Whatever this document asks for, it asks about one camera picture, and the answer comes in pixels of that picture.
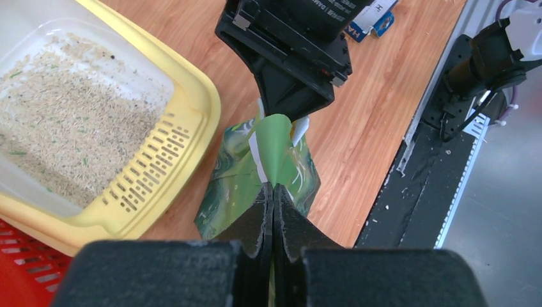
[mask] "wood grain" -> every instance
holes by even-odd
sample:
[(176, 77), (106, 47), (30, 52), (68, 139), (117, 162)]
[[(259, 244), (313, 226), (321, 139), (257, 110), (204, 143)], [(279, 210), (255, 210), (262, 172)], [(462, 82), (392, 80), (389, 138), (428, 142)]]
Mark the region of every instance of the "wood grain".
[[(145, 239), (199, 238), (193, 223), (227, 126), (256, 114), (258, 88), (214, 35), (221, 0), (102, 0), (206, 73), (222, 100), (218, 133), (188, 186)], [(354, 73), (311, 115), (308, 142), (322, 187), (310, 220), (354, 245), (465, 0), (401, 0), (382, 38), (349, 41)]]

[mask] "rice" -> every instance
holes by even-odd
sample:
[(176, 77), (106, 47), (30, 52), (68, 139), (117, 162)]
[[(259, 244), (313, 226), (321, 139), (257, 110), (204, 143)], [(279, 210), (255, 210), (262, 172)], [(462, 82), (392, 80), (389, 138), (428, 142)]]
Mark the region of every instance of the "rice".
[(51, 36), (0, 79), (0, 154), (84, 208), (164, 113), (166, 101), (127, 93), (115, 79), (127, 72), (138, 74), (95, 42)]

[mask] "green bag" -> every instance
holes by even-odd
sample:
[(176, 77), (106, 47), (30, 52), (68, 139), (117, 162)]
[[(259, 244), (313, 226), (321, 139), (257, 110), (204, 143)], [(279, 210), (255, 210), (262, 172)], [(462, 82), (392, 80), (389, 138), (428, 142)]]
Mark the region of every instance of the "green bag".
[(238, 219), (252, 205), (262, 182), (273, 188), (284, 185), (297, 210), (308, 215), (320, 178), (304, 136), (308, 118), (295, 125), (291, 133), (288, 117), (263, 117), (260, 108), (259, 116), (226, 129), (194, 221), (202, 239), (216, 237)]

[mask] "red plastic basket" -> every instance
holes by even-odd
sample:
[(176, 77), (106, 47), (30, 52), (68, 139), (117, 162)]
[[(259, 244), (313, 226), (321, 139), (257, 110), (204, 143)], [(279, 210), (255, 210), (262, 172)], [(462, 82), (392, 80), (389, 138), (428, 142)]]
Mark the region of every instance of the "red plastic basket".
[(71, 260), (0, 220), (1, 306), (48, 306)]

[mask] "gray floor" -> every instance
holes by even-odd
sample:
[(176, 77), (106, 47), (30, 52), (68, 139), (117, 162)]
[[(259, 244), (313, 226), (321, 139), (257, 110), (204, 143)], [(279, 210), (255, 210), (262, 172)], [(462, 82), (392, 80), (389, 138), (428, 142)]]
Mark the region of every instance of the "gray floor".
[[(499, 3), (469, 0), (454, 35), (491, 23)], [(490, 127), (444, 241), (470, 264), (490, 306), (542, 306), (540, 81), (542, 68), (519, 87), (507, 125)]]

